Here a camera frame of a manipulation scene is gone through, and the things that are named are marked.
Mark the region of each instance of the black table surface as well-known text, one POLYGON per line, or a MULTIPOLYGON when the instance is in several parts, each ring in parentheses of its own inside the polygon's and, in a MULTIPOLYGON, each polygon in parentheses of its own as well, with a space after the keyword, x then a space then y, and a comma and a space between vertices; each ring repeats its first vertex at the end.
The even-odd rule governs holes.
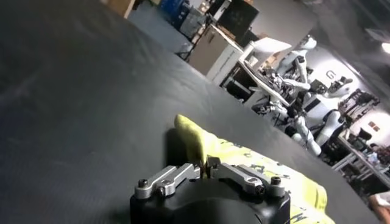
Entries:
POLYGON ((330 167, 98 2, 0 3, 0 223, 126 223, 183 161, 174 116, 304 173, 336 223, 376 223, 330 167))

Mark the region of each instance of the humanoid robot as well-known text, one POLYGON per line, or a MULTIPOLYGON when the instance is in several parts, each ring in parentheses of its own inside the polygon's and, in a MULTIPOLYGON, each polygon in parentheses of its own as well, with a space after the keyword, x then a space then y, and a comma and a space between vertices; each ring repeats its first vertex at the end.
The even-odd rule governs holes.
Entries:
POLYGON ((317 46, 317 41, 307 35, 278 65, 276 72, 284 79, 299 79, 302 83, 308 83, 306 54, 317 46))

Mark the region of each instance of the wall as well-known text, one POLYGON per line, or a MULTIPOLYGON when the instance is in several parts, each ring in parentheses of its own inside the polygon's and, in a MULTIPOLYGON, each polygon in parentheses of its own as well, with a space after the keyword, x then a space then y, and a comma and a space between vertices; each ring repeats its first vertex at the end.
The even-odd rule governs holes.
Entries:
MULTIPOLYGON (((291 44, 292 48, 309 33, 317 19, 303 4, 293 0, 254 0, 259 10, 252 23, 252 32, 291 44)), ((290 50, 282 52, 283 58, 290 50)))
POLYGON ((341 60, 336 58, 325 47, 317 46, 312 51, 307 53, 308 67, 314 69, 309 79, 318 79, 325 83, 330 83, 338 80, 341 76, 347 79, 353 79, 353 87, 360 88, 363 91, 369 91, 368 87, 359 79, 341 60), (326 76, 328 71, 333 71, 336 75, 333 79, 326 76))
MULTIPOLYGON (((364 80, 357 77, 355 73, 325 47, 318 46, 310 51, 307 54, 307 61, 308 67, 314 69, 314 72, 310 76, 310 80, 326 79, 326 72, 332 70, 338 77, 343 75, 348 79, 353 79, 353 82, 355 83, 354 88, 360 88, 363 91, 370 93, 373 92, 367 87, 364 80)), ((379 145, 390 145, 390 125, 388 124, 390 124, 390 115, 379 105, 358 120, 358 122, 351 127, 351 132, 357 135, 360 128, 363 128, 365 131, 372 134, 372 139, 369 143, 374 142, 379 145), (369 122, 374 122, 380 130, 376 132, 369 126, 369 122)))
POLYGON ((360 128, 372 135, 372 139, 368 143, 376 143, 378 145, 388 146, 390 145, 390 115, 382 110, 376 108, 368 112, 358 122, 351 127, 351 132, 357 135, 360 128), (375 131, 369 126, 369 122, 373 122, 379 128, 379 131, 375 131))

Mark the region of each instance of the table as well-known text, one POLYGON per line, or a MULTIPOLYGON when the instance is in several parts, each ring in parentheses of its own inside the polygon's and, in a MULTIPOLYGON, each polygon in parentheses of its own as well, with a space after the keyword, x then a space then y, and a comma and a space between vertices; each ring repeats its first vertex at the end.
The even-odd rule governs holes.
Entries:
POLYGON ((332 169, 335 171, 341 170, 343 167, 345 167, 347 164, 351 163, 352 161, 358 159, 361 161, 365 167, 367 167, 372 174, 378 177, 378 179, 385 184, 388 188, 390 188, 390 178, 380 172, 378 169, 376 169, 371 163, 369 163, 366 159, 366 157, 363 155, 363 153, 357 151, 356 149, 353 148, 353 146, 340 135, 338 137, 340 140, 340 143, 343 144, 345 148, 347 148, 350 151, 350 154, 347 155, 344 159, 340 160, 338 163, 336 163, 332 169))
POLYGON ((0 223, 128 223, 137 181, 185 160, 177 113, 323 185, 336 223, 378 223, 330 167, 98 1, 5 0, 0 18, 0 223))

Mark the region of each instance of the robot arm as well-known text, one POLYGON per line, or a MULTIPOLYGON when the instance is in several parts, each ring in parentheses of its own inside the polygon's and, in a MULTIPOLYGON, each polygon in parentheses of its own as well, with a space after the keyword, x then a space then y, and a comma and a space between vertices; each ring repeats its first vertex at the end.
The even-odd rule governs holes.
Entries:
POLYGON ((332 136, 333 132, 335 132, 335 130, 342 125, 342 123, 340 123, 339 121, 340 117, 341 117, 341 113, 337 110, 332 111, 329 114, 325 126, 318 134, 318 137, 316 139, 316 142, 318 143, 319 146, 324 145, 328 141, 328 139, 332 136))
POLYGON ((295 65, 297 66, 297 72, 299 73, 299 77, 303 83, 308 83, 307 79, 307 61, 303 56, 298 56, 295 59, 295 65))
POLYGON ((298 82, 292 79, 280 79, 282 85, 292 86, 300 90, 309 90, 311 88, 309 83, 298 82))
POLYGON ((314 140, 314 136, 309 130, 309 128, 306 126, 306 121, 303 116, 299 116, 296 119, 296 128, 301 137, 306 140, 309 152, 311 152, 315 156, 319 156, 322 152, 321 147, 314 140))

